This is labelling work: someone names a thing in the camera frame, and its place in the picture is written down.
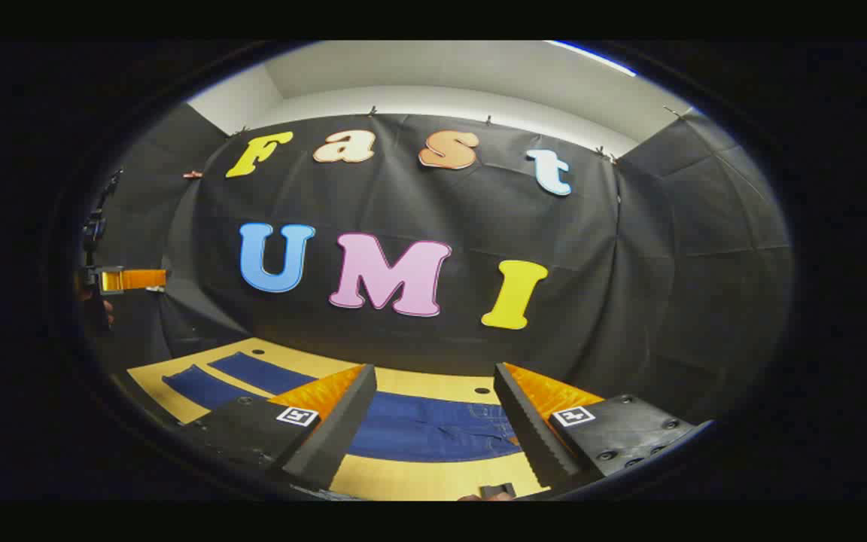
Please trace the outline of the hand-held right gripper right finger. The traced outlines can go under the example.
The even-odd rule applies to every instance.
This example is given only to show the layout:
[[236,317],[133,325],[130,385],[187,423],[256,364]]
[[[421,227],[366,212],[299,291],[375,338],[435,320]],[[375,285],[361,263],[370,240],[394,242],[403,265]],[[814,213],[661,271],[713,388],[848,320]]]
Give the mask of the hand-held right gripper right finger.
[[493,380],[534,476],[551,490],[618,477],[709,426],[668,414],[637,395],[596,397],[509,363],[496,364]]

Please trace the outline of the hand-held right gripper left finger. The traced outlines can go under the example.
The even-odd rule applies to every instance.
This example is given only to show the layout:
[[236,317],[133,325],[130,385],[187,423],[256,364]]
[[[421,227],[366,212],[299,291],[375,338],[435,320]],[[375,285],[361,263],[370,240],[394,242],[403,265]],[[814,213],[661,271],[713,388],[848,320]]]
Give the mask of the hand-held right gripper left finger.
[[251,484],[327,490],[375,393],[375,367],[359,364],[279,397],[235,398],[183,425],[178,439]]

